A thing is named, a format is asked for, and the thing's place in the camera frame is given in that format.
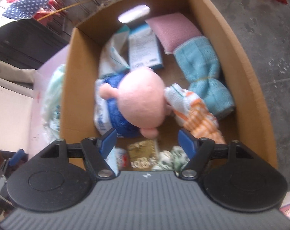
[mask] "polka dot fabric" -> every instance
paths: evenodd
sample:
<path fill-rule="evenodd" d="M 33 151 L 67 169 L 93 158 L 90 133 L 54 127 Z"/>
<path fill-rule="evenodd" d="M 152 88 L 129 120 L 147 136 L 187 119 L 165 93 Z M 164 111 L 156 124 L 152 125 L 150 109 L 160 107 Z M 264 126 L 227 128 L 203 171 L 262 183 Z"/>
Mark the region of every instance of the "polka dot fabric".
<path fill-rule="evenodd" d="M 18 0 L 2 14 L 4 17 L 20 20 L 32 18 L 50 0 Z"/>

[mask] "folded pink towel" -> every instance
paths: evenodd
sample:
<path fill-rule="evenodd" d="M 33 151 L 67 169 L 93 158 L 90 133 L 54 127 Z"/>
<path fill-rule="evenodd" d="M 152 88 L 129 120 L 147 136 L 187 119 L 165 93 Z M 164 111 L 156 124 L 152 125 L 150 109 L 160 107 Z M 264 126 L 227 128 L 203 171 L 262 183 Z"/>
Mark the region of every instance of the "folded pink towel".
<path fill-rule="evenodd" d="M 179 12 L 147 19 L 146 22 L 160 40 L 166 54 L 172 54 L 182 43 L 202 35 L 197 27 Z"/>

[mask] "screw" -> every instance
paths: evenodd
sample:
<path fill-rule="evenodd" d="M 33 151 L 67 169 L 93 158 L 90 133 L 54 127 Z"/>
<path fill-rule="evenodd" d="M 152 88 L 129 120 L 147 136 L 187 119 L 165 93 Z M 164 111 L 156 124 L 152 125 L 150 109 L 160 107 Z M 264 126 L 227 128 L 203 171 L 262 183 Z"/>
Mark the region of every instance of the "screw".
<path fill-rule="evenodd" d="M 193 178 L 197 176 L 197 172 L 195 170 L 184 170 L 182 175 L 186 178 Z"/>
<path fill-rule="evenodd" d="M 104 177 L 104 178 L 110 177 L 112 174 L 113 172 L 111 170 L 100 170 L 98 172 L 98 176 Z"/>

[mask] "cardboard box wall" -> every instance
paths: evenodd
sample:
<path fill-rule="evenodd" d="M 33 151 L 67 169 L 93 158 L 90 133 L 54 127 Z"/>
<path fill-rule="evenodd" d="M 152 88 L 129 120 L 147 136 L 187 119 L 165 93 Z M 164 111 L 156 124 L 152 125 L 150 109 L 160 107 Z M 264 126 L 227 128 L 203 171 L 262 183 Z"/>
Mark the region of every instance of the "cardboard box wall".
<path fill-rule="evenodd" d="M 63 85 L 60 135 L 68 143 L 99 136 L 93 123 L 94 82 L 102 46 L 122 23 L 118 16 L 145 4 L 150 8 L 146 18 L 180 11 L 211 41 L 232 93 L 236 110 L 220 121 L 226 141 L 239 139 L 272 166 L 277 166 L 276 144 L 270 116 L 253 68 L 230 26 L 210 0 L 119 0 L 90 16 L 74 29 Z M 166 85 L 188 83 L 172 55 L 163 54 L 165 68 L 159 70 Z M 177 143 L 179 126 L 168 117 L 159 128 L 159 147 L 171 149 Z M 120 139 L 126 147 L 136 139 Z"/>

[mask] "concrete floor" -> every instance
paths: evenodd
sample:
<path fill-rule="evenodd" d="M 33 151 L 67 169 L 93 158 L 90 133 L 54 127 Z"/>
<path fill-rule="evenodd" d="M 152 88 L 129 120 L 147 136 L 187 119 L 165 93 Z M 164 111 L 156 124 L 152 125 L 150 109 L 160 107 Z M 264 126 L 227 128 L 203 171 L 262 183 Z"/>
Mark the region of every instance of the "concrete floor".
<path fill-rule="evenodd" d="M 279 171 L 290 190 L 290 4 L 211 1 L 238 37 L 259 79 L 274 128 Z"/>

